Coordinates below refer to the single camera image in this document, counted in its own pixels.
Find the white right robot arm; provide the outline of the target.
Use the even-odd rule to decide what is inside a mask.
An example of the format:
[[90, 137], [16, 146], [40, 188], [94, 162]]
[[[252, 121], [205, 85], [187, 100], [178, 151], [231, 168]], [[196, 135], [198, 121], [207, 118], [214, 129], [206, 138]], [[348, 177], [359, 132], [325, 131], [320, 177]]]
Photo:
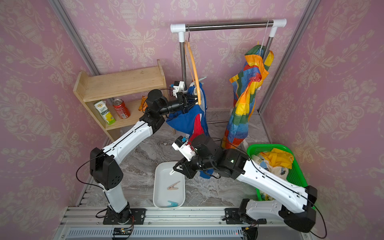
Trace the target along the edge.
[[175, 147], [183, 158], [173, 167], [175, 172], [192, 179], [198, 171], [213, 169], [221, 177], [251, 185], [272, 196], [280, 204], [278, 215], [294, 230], [308, 233], [316, 223], [314, 210], [318, 190], [313, 186], [300, 187], [262, 169], [239, 150], [203, 150], [190, 146]]

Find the pink clothespin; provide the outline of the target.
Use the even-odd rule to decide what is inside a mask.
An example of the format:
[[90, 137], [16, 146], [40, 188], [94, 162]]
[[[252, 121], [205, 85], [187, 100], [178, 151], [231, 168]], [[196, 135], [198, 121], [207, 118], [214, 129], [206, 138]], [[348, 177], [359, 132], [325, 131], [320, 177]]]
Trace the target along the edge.
[[180, 181], [177, 181], [176, 183], [170, 185], [169, 187], [167, 187], [167, 190], [169, 191], [172, 191], [172, 190], [178, 190], [178, 184], [180, 183]]

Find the blue clothespin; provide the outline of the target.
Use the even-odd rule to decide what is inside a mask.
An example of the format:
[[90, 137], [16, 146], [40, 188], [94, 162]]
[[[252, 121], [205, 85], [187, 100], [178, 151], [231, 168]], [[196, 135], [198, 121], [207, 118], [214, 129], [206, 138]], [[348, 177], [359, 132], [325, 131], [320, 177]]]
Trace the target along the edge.
[[177, 202], [173, 202], [173, 201], [168, 201], [168, 205], [167, 205], [167, 208], [176, 208], [179, 206], [179, 204]]

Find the yellow dinosaur print jacket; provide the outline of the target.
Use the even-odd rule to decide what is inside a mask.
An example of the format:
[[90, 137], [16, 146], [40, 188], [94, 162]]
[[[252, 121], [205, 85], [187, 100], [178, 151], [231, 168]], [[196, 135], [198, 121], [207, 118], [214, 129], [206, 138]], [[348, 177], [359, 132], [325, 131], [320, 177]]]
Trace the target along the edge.
[[251, 155], [251, 158], [263, 169], [285, 181], [294, 162], [293, 154], [277, 148]]

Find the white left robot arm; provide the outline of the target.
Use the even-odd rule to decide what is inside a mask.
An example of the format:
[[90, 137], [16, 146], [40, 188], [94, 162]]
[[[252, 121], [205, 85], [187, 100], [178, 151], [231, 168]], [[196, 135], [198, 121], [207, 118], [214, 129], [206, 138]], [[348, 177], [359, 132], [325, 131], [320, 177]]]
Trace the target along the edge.
[[187, 113], [200, 105], [200, 93], [195, 95], [177, 92], [176, 99], [168, 101], [161, 90], [151, 90], [146, 99], [147, 108], [139, 121], [116, 141], [103, 149], [94, 148], [90, 155], [90, 174], [103, 190], [107, 200], [107, 217], [117, 224], [132, 223], [134, 216], [124, 196], [120, 168], [124, 158], [143, 140], [153, 135], [165, 122], [165, 115]]

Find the wooden clothes hanger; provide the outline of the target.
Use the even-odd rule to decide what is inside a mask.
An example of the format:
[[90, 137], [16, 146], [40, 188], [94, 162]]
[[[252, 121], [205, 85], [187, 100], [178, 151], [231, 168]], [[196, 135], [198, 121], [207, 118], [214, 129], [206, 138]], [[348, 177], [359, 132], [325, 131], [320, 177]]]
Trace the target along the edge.
[[191, 72], [191, 75], [192, 75], [192, 79], [193, 79], [193, 83], [192, 85], [195, 86], [195, 96], [197, 98], [197, 105], [201, 105], [202, 104], [202, 97], [201, 97], [201, 89], [200, 89], [200, 84], [199, 84], [199, 77], [198, 77], [198, 73], [197, 73], [197, 68], [196, 68], [196, 63], [195, 63], [195, 59], [194, 59], [194, 55], [193, 55], [193, 52], [192, 52], [192, 49], [191, 49], [191, 45], [190, 43], [185, 40], [185, 43], [184, 43], [185, 47], [186, 47], [186, 50], [185, 50], [185, 53], [189, 52], [189, 56], [190, 56], [190, 59], [187, 59], [187, 62], [188, 62], [188, 65], [189, 65], [189, 68], [190, 68], [190, 72]]

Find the blue red white jacket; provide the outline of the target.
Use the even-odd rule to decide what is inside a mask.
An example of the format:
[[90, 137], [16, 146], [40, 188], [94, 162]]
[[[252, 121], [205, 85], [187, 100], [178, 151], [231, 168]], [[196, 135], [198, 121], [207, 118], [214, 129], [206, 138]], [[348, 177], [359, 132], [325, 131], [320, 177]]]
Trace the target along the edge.
[[195, 105], [189, 112], [178, 111], [168, 115], [166, 123], [181, 133], [186, 134], [186, 138], [194, 148], [196, 155], [207, 157], [218, 153], [216, 143], [210, 138], [208, 124], [206, 120], [205, 94], [201, 93], [202, 104]]

